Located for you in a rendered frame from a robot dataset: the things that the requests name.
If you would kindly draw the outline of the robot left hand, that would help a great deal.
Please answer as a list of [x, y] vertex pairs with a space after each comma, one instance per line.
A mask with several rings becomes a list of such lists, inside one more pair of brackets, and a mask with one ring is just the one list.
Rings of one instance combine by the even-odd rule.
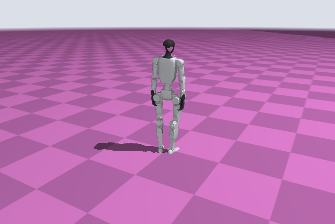
[[155, 101], [153, 100], [153, 96], [154, 96], [154, 90], [151, 90], [151, 100], [152, 100], [152, 104], [154, 105], [154, 106], [157, 106], [156, 105], [156, 103], [155, 103]]

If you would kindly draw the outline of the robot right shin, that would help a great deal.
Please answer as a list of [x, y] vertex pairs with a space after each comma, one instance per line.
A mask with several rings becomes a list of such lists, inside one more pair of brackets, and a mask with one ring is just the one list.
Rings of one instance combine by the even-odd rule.
[[169, 135], [170, 135], [170, 149], [174, 150], [175, 147], [175, 142], [178, 134], [178, 123], [175, 122], [173, 125], [173, 129], [169, 130]]

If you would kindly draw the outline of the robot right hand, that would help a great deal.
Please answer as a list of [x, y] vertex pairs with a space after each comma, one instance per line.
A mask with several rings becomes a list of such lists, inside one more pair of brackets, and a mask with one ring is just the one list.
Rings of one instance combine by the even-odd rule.
[[185, 102], [184, 102], [185, 94], [183, 94], [183, 95], [182, 95], [182, 98], [180, 97], [180, 99], [181, 99], [181, 102], [179, 103], [179, 105], [180, 105], [180, 109], [178, 109], [178, 110], [182, 110], [182, 109], [184, 108], [184, 104], [185, 104]]

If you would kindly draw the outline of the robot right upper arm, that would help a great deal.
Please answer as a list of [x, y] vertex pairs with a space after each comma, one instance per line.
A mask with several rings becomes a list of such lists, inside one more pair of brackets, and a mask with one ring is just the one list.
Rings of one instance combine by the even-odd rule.
[[176, 65], [178, 66], [178, 81], [183, 82], [184, 77], [184, 61], [182, 59], [175, 59]]

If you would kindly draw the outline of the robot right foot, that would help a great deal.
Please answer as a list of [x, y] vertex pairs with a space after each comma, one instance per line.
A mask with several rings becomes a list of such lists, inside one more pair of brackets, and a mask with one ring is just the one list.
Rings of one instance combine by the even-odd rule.
[[171, 149], [168, 150], [167, 153], [172, 154], [173, 152], [177, 151], [178, 149], [179, 149], [179, 147], [175, 147], [174, 150], [172, 150], [172, 148], [171, 148]]

